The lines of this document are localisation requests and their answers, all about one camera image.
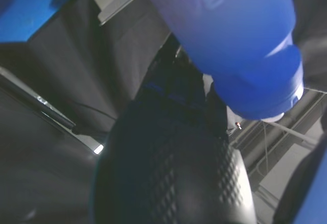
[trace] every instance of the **textured black grip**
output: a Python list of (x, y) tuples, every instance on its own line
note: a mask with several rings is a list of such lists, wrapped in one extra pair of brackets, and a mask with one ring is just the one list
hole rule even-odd
[(240, 153), (225, 134), (213, 136), (198, 110), (145, 94), (108, 143), (95, 184), (96, 224), (256, 223)]

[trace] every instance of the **plastic bottle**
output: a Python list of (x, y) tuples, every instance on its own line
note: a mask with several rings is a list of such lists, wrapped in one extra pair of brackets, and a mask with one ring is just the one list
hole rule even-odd
[(151, 1), (238, 115), (278, 119), (301, 98), (303, 70), (292, 43), (292, 0)]

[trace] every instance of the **bottle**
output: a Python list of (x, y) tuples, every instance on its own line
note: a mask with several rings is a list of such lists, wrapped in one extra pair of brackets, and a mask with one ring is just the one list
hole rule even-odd
[(193, 63), (246, 119), (274, 121), (303, 94), (292, 0), (151, 0)]

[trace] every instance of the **blue bottle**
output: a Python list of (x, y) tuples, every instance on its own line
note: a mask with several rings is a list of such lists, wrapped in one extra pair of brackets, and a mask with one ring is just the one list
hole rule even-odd
[(303, 94), (292, 0), (151, 0), (216, 92), (247, 119), (280, 118)]

